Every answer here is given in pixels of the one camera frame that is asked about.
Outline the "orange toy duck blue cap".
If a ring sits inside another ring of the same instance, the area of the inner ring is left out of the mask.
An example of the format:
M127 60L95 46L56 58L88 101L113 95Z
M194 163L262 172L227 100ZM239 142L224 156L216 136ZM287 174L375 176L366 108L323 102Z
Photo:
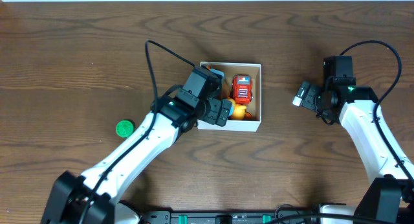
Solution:
M230 115L231 120L252 120L253 116L246 109L247 107L242 104L235 102L233 98L228 97L227 100L232 103L232 114Z

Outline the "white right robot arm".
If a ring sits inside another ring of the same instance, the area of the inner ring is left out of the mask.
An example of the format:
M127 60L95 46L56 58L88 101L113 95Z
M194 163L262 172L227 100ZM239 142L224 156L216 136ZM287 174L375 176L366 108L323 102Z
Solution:
M303 82L292 103L317 114L326 124L341 125L363 162L369 188L357 207L324 204L318 213L342 214L392 223L413 222L413 163L388 128L378 98L357 86L350 56L323 61L323 85Z

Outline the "red toy car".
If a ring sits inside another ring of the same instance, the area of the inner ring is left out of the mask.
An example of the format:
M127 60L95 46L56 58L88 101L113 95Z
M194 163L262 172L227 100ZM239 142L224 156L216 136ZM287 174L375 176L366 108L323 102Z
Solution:
M249 75L237 74L232 82L233 99L238 104L249 104L252 101L253 81Z

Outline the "brown plush capybara toy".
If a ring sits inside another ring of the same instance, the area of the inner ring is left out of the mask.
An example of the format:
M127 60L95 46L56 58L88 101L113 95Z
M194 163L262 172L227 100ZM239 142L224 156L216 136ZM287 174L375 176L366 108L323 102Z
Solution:
M228 98L230 96L230 88L226 82L225 74L222 71L212 69L210 66L207 66L207 65L206 65L206 68L210 70L212 73L216 74L217 76L221 76L221 81L222 81L221 92L217 96L217 98L220 100Z

